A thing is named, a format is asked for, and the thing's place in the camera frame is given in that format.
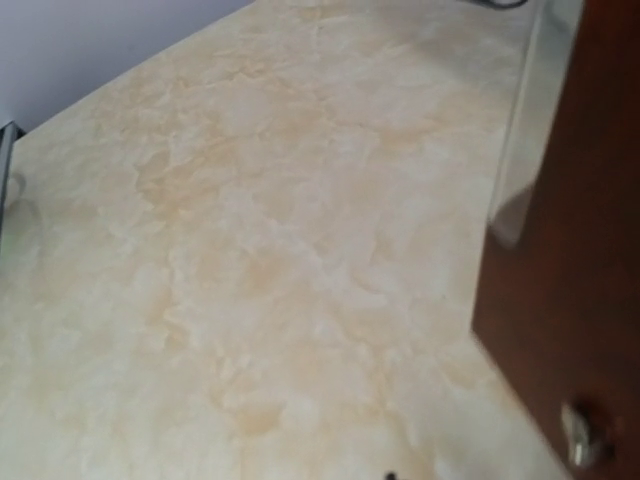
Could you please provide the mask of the brown wooden metronome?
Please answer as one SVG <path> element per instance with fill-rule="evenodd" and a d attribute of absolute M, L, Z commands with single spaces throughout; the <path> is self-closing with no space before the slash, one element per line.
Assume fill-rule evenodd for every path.
<path fill-rule="evenodd" d="M 575 479 L 639 475 L 639 5 L 582 1 L 520 240 L 472 329 Z"/>

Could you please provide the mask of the clear plastic metronome cover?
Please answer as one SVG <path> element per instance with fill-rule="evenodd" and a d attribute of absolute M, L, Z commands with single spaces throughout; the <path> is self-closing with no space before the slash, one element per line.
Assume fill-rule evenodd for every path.
<path fill-rule="evenodd" d="M 582 1 L 536 1 L 501 150 L 488 227 L 498 243 L 521 238 L 584 10 Z"/>

